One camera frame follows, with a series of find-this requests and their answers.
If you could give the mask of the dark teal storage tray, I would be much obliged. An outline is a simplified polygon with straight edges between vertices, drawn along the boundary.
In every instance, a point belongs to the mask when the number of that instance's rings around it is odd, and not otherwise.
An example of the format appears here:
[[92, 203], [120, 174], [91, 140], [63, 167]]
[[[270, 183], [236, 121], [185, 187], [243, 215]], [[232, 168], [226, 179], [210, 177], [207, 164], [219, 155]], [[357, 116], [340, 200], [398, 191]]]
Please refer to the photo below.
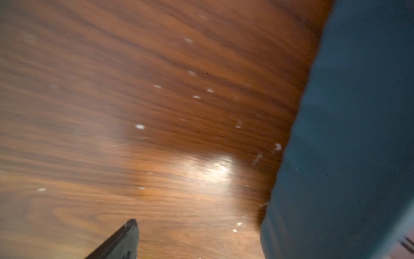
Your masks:
[[335, 1], [260, 241], [267, 259], [413, 258], [413, 1]]

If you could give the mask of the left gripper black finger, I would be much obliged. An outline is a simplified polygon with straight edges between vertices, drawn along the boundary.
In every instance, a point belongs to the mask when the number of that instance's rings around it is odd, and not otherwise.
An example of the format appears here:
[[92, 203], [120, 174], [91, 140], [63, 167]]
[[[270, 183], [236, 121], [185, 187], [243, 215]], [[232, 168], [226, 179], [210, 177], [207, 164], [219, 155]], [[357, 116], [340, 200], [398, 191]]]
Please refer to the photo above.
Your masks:
[[137, 221], [130, 219], [86, 259], [136, 259], [139, 237]]

